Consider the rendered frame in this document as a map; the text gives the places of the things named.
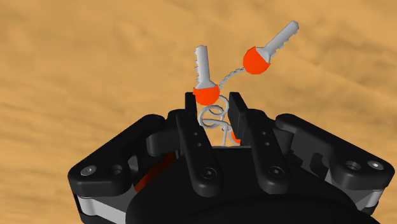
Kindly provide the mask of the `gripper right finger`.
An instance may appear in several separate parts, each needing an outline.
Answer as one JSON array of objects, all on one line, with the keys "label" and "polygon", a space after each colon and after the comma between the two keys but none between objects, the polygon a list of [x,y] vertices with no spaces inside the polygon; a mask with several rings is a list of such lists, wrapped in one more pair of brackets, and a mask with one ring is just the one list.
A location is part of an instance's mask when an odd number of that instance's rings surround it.
[{"label": "gripper right finger", "polygon": [[395,174],[389,162],[295,115],[271,119],[249,109],[238,92],[229,94],[228,118],[236,138],[251,148],[258,184],[267,193],[290,190],[296,166],[372,214]]}]

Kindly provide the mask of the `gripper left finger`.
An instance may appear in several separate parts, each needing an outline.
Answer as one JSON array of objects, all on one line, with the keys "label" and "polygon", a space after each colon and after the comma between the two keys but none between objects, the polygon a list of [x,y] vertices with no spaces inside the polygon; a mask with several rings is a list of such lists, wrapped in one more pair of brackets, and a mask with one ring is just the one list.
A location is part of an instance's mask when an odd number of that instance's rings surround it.
[{"label": "gripper left finger", "polygon": [[222,185],[191,92],[184,108],[143,116],[67,178],[83,224],[176,224]]}]

